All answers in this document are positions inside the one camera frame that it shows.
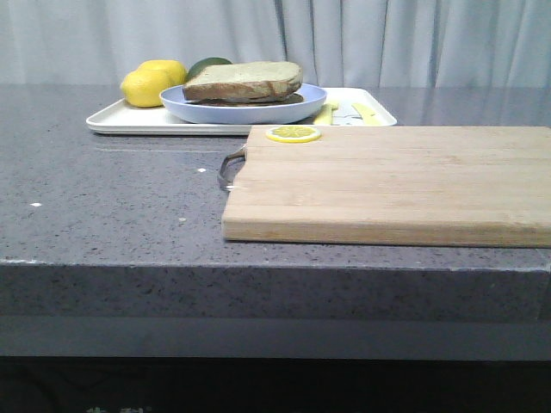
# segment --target yellow knife handle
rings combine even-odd
[[[363,103],[352,103],[352,107],[362,116],[363,124],[369,126],[380,126],[381,123],[375,118],[377,113]]]
[[[319,113],[313,120],[314,125],[330,125],[333,123],[333,108],[330,104],[324,103],[321,105]]]

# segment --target lemon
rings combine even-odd
[[[187,75],[185,66],[177,60],[147,60],[140,66],[138,66],[138,70],[140,69],[166,71],[170,76],[172,86],[183,84],[183,82],[186,80]]]
[[[305,125],[277,126],[266,132],[269,139],[288,144],[301,144],[318,139],[321,132],[315,127]]]
[[[128,103],[139,108],[162,106],[159,94],[172,86],[166,71],[139,69],[131,71],[121,83],[121,90]]]
[[[197,63],[195,63],[193,66],[191,66],[191,68],[189,68],[188,77],[186,78],[186,81],[188,81],[191,78],[197,76],[207,66],[231,65],[231,64],[232,64],[232,62],[230,62],[226,58],[206,58],[206,59],[203,59],[203,60],[199,60]]]

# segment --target bread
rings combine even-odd
[[[292,62],[250,62],[208,66],[183,85],[186,100],[274,102],[302,85],[302,69]]]

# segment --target gray countertop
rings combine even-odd
[[[369,91],[402,125],[551,125],[549,89]],[[0,107],[0,339],[9,343],[0,355],[96,354],[29,347],[28,327],[14,327],[34,323],[47,337],[50,316],[537,324],[550,334],[551,250],[228,243],[216,176],[245,137],[94,134],[85,119],[120,98],[115,86],[4,85],[0,94],[9,102]],[[216,354],[244,354],[247,343]],[[534,357],[551,355],[541,351]]]

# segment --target white tray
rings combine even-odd
[[[351,103],[370,106],[381,126],[396,124],[396,119],[364,89],[325,88],[327,100],[339,101],[333,112],[333,125],[363,125],[361,119],[351,117],[356,111]],[[313,118],[302,124],[311,124]],[[113,135],[247,135],[251,125],[215,125],[188,123],[178,119],[164,108],[135,108],[124,99],[91,115],[86,124],[95,133]]]

